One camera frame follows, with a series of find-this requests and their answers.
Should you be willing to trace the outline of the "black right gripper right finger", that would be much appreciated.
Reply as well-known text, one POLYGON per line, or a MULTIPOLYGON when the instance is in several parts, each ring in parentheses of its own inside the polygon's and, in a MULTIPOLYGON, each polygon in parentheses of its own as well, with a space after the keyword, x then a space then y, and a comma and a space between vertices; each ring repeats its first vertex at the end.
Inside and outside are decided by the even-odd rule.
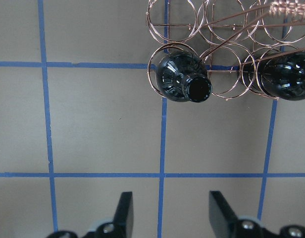
POLYGON ((218 190, 209 192, 208 205, 209 221, 217 238, 305 238, 303 226, 283 226, 276 234, 254 217, 236 215, 218 190))

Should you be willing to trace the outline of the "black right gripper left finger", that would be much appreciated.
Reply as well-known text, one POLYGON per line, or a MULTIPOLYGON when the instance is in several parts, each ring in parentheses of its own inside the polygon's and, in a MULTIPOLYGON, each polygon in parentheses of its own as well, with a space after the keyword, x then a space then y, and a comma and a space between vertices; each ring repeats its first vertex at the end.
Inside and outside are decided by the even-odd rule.
POLYGON ((131 238, 134 225, 133 192, 122 192, 112 221, 100 223, 83 238, 131 238))

